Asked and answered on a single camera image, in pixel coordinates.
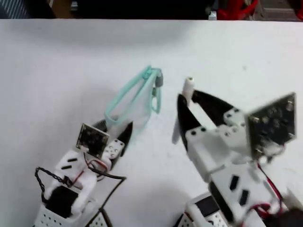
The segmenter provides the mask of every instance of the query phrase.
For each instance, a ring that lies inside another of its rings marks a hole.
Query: perforated plastic part
[[[75,227],[80,216],[71,218],[62,218],[51,212],[44,205],[41,205],[40,211],[35,221],[35,227]]]
[[[194,227],[192,220],[184,213],[178,227]]]
[[[107,227],[107,224],[103,218],[102,213],[99,213],[94,220],[92,221],[92,223],[90,223],[89,227]]]
[[[229,226],[227,221],[224,220],[220,211],[206,217],[205,219],[209,223],[211,223],[214,227],[228,227]]]

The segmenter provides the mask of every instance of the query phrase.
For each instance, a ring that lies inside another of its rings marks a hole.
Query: red object
[[[303,0],[301,0],[301,9],[298,11],[297,16],[300,20],[303,20]]]
[[[217,11],[218,20],[242,20],[255,11],[258,0],[252,0],[251,4],[244,9],[242,9],[243,4],[244,0],[229,0],[227,9]]]

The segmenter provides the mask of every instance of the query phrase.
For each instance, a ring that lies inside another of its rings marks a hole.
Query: screw
[[[278,119],[274,119],[274,126],[276,128],[279,128],[280,127],[280,123],[279,123],[279,120]]]
[[[263,117],[262,121],[264,124],[267,124],[269,122],[269,118],[268,117]]]
[[[254,122],[254,123],[259,123],[260,119],[258,117],[250,117],[250,119]]]
[[[288,135],[289,135],[289,137],[292,138],[292,139],[295,138],[295,135],[293,135],[292,133],[288,133]]]
[[[256,146],[256,151],[263,154],[262,147],[260,145]]]
[[[286,110],[287,111],[293,111],[294,110],[294,104],[293,104],[293,102],[291,102],[291,101],[287,102]]]

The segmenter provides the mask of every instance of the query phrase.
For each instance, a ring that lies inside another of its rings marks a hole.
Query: cable
[[[105,168],[106,171],[108,170],[107,165],[104,164],[101,160],[92,159],[89,162],[87,162],[85,153],[83,153],[83,156],[84,156],[84,161],[85,161],[85,163],[86,163],[87,166],[92,165],[94,168],[96,168],[96,166],[92,162],[97,162],[99,165],[101,165],[103,168]]]
[[[94,169],[90,166],[88,166],[88,168],[93,171],[94,173],[96,174],[99,174],[99,175],[103,175],[103,176],[107,176],[109,178],[112,178],[112,179],[117,179],[117,180],[120,180],[120,182],[113,188],[113,190],[110,192],[110,194],[107,196],[107,198],[105,199],[105,201],[103,202],[103,204],[101,205],[101,207],[99,208],[99,210],[103,210],[104,206],[106,205],[107,201],[109,200],[109,198],[111,197],[111,195],[115,192],[115,190],[120,186],[120,184],[123,183],[123,181],[126,180],[126,177],[125,176],[116,176],[116,175],[111,175],[111,174],[108,174],[106,172],[101,172],[100,170],[97,170],[97,169]]]
[[[261,165],[258,163],[258,168],[262,171],[262,173],[265,175],[268,184],[271,186],[271,188],[274,190],[275,194],[277,195],[277,197],[279,198],[279,206],[280,209],[277,212],[277,215],[280,215],[283,211],[283,207],[282,207],[282,201],[283,201],[283,197],[282,194],[279,192],[279,190],[277,189],[277,187],[275,186],[275,184],[272,182],[272,180],[267,176],[267,174],[263,171],[263,169],[261,168]]]
[[[82,170],[81,173],[75,178],[75,180],[73,181],[71,187],[77,182],[77,180],[79,179],[79,177],[81,177],[81,175],[84,173],[84,171]]]
[[[40,179],[40,177],[39,177],[39,175],[38,175],[38,172],[39,172],[40,170],[43,171],[43,172],[45,172],[46,174],[48,174],[49,176],[51,176],[51,177],[54,178],[55,180],[59,181],[60,183],[63,183],[63,184],[65,184],[65,185],[67,185],[68,187],[72,186],[72,182],[71,182],[71,180],[70,180],[68,177],[65,176],[65,177],[62,179],[61,177],[57,176],[56,174],[53,174],[52,172],[50,172],[50,171],[48,171],[48,170],[46,170],[46,169],[44,169],[44,168],[42,168],[42,167],[37,167],[37,168],[36,168],[36,171],[35,171],[35,177],[37,178],[37,181],[38,181],[39,186],[40,186],[41,191],[42,191],[42,192],[41,192],[41,198],[42,198],[42,202],[43,202],[43,203],[46,203],[46,202],[47,202],[47,199],[44,197],[45,186],[44,186],[44,184],[42,183],[42,181],[41,181],[41,179]]]
[[[283,207],[282,207],[283,197],[282,197],[282,194],[277,189],[277,187],[272,182],[272,180],[267,176],[267,174],[264,172],[264,170],[261,168],[261,165],[259,163],[257,163],[257,166],[258,166],[258,169],[260,169],[261,172],[265,175],[268,184],[271,186],[271,188],[273,189],[273,191],[277,195],[277,197],[279,199],[279,206],[280,206],[280,208],[279,208],[279,211],[276,214],[271,214],[271,213],[268,212],[268,210],[271,207],[270,204],[268,204],[268,203],[261,203],[261,204],[257,204],[257,205],[252,206],[248,210],[247,216],[248,216],[248,214],[252,210],[255,210],[262,219],[266,219],[266,218],[268,218],[269,216],[272,216],[272,215],[280,215],[282,213],[282,211],[283,211]],[[244,221],[240,224],[240,227],[244,227],[245,219],[246,219],[246,217],[244,218]]]
[[[264,217],[262,215],[262,212],[260,212],[260,210],[259,210],[260,207],[263,208],[263,209],[268,210],[268,209],[270,209],[270,204],[268,204],[268,203],[260,203],[260,204],[256,204],[256,205],[250,207],[248,209],[248,211],[246,212],[246,216],[244,217],[244,219],[243,219],[242,223],[239,225],[239,227],[244,227],[244,222],[245,222],[246,218],[248,217],[249,213],[252,210],[255,210],[262,219],[265,219],[267,217],[267,215],[269,215],[269,213],[267,212],[266,215],[265,215],[265,217]]]
[[[92,159],[89,161],[88,165],[91,164],[92,162],[97,162],[99,165],[101,165],[103,168],[105,168],[105,170],[107,171],[107,165],[105,165],[102,161],[99,161],[97,159]]]

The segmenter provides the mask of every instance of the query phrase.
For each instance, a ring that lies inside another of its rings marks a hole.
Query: white surface
[[[0,34],[1,226],[33,224],[35,167],[51,170],[75,145],[81,124],[100,120],[106,103],[148,64],[163,71],[163,108],[113,170],[128,177],[106,205],[115,227],[172,226],[186,201],[206,191],[181,142],[171,143],[187,76],[244,111],[297,92],[299,136],[274,165],[290,170],[276,179],[300,179],[302,23],[6,20]],[[205,114],[199,118],[212,127]],[[97,186],[100,200],[116,183]]]

